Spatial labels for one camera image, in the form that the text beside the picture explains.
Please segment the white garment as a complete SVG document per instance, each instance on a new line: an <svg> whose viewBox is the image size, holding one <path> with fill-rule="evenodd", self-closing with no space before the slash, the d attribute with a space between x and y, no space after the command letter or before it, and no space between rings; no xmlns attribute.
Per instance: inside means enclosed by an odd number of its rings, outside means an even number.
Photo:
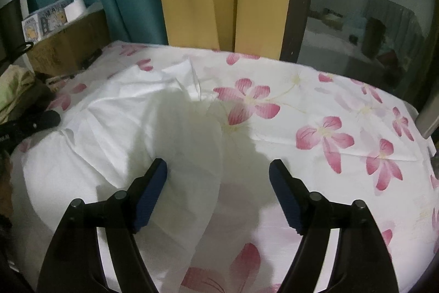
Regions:
<svg viewBox="0 0 439 293"><path fill-rule="evenodd" d="M158 290L178 292L223 174L221 130L199 98L189 60L151 72L131 66L70 108L58 128L14 152L13 238L32 286L71 200L105 200L161 158L167 180L136 243Z"/></svg>

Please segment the beige pillow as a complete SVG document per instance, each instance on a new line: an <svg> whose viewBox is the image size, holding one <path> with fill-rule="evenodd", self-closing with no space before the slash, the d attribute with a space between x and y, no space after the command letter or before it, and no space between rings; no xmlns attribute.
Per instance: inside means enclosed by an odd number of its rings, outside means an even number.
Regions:
<svg viewBox="0 0 439 293"><path fill-rule="evenodd" d="M54 94L31 71L10 65L1 74L1 123L45 111Z"/></svg>

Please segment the brown cardboard box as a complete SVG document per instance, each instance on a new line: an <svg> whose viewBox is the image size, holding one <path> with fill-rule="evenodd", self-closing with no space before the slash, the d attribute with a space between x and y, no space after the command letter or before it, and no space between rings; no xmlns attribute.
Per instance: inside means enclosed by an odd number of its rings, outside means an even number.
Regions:
<svg viewBox="0 0 439 293"><path fill-rule="evenodd" d="M68 75L83 68L111 42L102 4L92 4L75 21L58 28L27 52L33 70L46 75Z"/></svg>

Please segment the cartoon tissue box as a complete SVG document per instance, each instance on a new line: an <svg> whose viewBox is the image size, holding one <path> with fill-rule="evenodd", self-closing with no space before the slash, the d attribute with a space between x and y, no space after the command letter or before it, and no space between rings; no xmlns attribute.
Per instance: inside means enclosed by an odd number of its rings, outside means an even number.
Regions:
<svg viewBox="0 0 439 293"><path fill-rule="evenodd" d="M58 0L30 14L22 21L24 40L35 44L66 24L68 21L65 8L70 3L71 0Z"/></svg>

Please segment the floral bed sheet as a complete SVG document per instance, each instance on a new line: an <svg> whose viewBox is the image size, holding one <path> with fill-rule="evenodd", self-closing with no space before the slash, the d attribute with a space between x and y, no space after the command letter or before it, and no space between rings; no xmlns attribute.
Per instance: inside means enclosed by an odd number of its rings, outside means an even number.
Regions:
<svg viewBox="0 0 439 293"><path fill-rule="evenodd" d="M274 159L331 201L366 201L399 290L417 282L438 250L435 146L417 130L415 110L399 98L297 64L118 41L64 84L51 108L63 120L94 88L131 66L151 72L184 60L194 65L202 114L221 130L223 174L178 292L279 289L300 237L270 185Z"/></svg>

